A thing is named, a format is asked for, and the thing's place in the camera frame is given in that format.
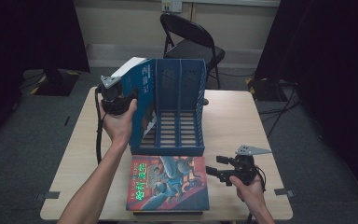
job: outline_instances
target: wall outlet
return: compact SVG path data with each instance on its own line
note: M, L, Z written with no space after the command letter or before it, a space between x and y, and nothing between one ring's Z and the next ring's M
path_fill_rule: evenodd
M172 12L182 12L182 2L172 1Z
M163 12L172 11L172 1L171 0L161 0L161 11L163 11Z

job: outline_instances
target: handheld controller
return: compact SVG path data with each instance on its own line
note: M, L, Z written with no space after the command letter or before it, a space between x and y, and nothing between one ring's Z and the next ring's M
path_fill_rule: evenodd
M119 77L101 77L103 85L100 87L100 93L103 97L101 104L103 110L111 115L121 115L126 112L132 99L138 98L138 89L133 90L127 96L123 95Z
M234 170L217 170L216 168L206 166L206 173L216 176L220 179L220 182L226 182L226 186L232 186L229 180L231 175L240 179L244 185L250 185L257 175L253 156L237 155L235 158L216 156L216 161L234 166Z

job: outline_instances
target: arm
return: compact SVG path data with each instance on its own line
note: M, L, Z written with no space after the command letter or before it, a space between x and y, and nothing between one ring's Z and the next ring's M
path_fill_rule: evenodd
M106 115L103 127L112 144L100 164L66 205L58 223L97 223L103 210L107 194L131 137L132 115L136 110L132 100L129 110L119 117ZM105 115L101 109L101 118Z
M234 175L232 175L229 180L237 187L238 197L246 203L249 211L255 216L259 224L275 223L264 200L260 176L257 175L249 186L244 185L242 181Z

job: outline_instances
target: colorful book cover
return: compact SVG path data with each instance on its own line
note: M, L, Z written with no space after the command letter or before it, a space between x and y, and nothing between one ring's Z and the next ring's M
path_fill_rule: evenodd
M133 155L127 210L134 214L209 210L205 159Z
M138 147L147 132L155 125L157 118L154 105L155 60L133 57L123 64L112 77L121 77L125 96L136 91L137 109L132 116L131 147Z

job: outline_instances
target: wrist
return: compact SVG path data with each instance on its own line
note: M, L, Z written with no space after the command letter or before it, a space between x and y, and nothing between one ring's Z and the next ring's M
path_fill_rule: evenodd
M106 151L106 155L122 155L127 148L127 144L128 142L124 140L120 141L115 138L115 140L112 140L110 147Z
M107 158L108 160L115 160L115 159L121 159L121 157L124 154L124 149L122 149L121 147L115 147L115 146L111 146L107 151L106 154L103 156L103 158Z
M256 211L254 211L252 215L255 216L255 219L260 224L275 223L271 213L269 212L265 204L263 204Z
M117 134L111 140L112 140L112 143L111 143L110 147L125 149L127 147L127 144L130 141L130 138L126 135Z

